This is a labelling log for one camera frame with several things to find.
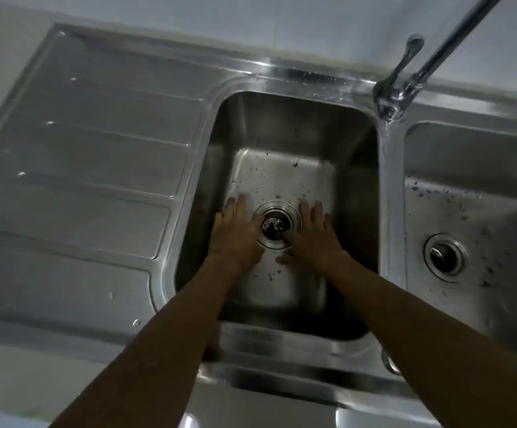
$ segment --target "faucet handle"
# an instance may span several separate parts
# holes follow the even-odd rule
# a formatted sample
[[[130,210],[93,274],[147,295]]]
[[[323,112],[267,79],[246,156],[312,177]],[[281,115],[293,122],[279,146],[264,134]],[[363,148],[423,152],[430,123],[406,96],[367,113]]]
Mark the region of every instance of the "faucet handle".
[[[419,54],[419,51],[423,49],[423,46],[425,45],[425,39],[423,36],[414,34],[409,36],[407,39],[407,43],[405,44],[405,54],[403,54],[403,58],[399,62],[397,66],[395,66],[395,69],[391,72],[391,74],[381,80],[378,81],[374,87],[373,87],[373,101],[378,107],[379,115],[383,115],[383,111],[388,111],[386,107],[391,106],[392,103],[392,95],[393,95],[393,86],[395,85],[395,81],[397,80],[397,77],[401,73],[403,69],[411,62],[413,58],[417,54]],[[386,100],[387,104],[383,105],[382,100]]]

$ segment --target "wall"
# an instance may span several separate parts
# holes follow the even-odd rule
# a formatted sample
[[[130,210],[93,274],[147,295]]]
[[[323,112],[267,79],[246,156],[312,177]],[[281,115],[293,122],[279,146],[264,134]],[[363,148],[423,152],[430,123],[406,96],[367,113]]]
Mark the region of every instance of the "wall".
[[[0,0],[80,18],[208,37],[328,63],[390,68],[425,36],[419,67],[476,0]],[[517,93],[517,0],[503,0],[434,77]]]

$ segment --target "person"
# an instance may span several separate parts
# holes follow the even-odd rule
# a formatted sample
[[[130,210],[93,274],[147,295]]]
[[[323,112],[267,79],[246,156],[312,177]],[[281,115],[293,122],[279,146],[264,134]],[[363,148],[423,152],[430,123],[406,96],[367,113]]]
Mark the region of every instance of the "person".
[[[340,246],[329,216],[301,201],[293,255],[277,262],[320,273],[352,303],[405,380],[446,428],[517,426],[517,354],[365,269]],[[245,196],[215,216],[193,279],[52,423],[52,428],[176,427],[229,291],[257,264],[262,217]]]

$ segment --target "faucet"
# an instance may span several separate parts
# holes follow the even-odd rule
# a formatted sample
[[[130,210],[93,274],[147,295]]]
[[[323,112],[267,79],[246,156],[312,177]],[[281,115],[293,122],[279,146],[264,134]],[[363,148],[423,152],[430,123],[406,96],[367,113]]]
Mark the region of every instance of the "faucet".
[[[391,74],[384,80],[378,81],[373,88],[373,102],[377,113],[382,120],[392,122],[399,120],[421,91],[429,77],[447,59],[448,56],[461,44],[484,17],[498,4],[500,0],[479,0],[467,16],[448,36],[439,49],[426,61],[423,67],[407,79],[400,87],[395,86],[397,77],[412,59],[419,53],[425,44],[421,35],[409,37],[405,47],[405,54]]]

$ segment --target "drain ring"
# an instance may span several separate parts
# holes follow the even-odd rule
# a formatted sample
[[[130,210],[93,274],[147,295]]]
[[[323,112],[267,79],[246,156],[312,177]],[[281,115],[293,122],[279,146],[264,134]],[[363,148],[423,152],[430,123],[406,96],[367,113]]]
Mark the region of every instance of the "drain ring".
[[[256,209],[255,215],[264,215],[258,241],[270,249],[284,249],[290,242],[282,237],[285,230],[302,230],[300,215],[290,204],[282,201],[268,201]]]
[[[429,270],[447,282],[459,282],[457,276],[467,265],[464,247],[446,234],[436,234],[427,240],[423,257]]]

